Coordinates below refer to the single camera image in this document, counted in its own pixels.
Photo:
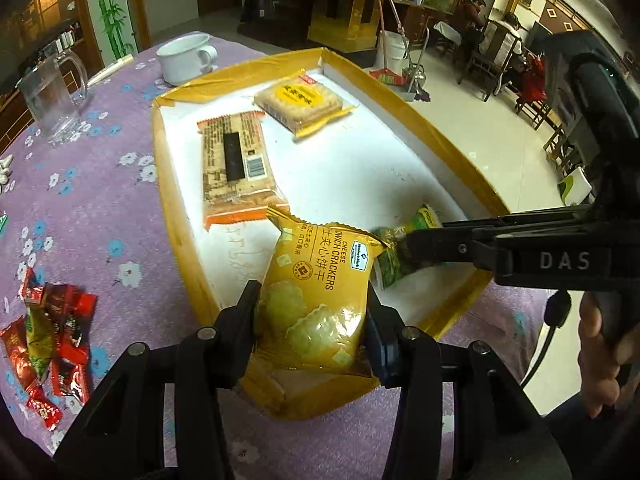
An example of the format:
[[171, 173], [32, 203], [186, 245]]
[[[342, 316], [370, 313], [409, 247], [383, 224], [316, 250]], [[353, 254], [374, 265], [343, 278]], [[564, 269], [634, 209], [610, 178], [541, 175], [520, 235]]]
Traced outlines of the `right hand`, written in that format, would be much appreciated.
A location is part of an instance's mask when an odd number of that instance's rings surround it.
[[587, 414], [597, 417], [602, 408], [623, 405], [634, 396], [639, 378], [629, 378], [623, 387], [616, 377], [623, 365], [639, 363], [639, 326], [636, 325], [612, 349], [601, 333], [602, 313], [591, 292], [582, 295], [579, 306], [580, 397]]

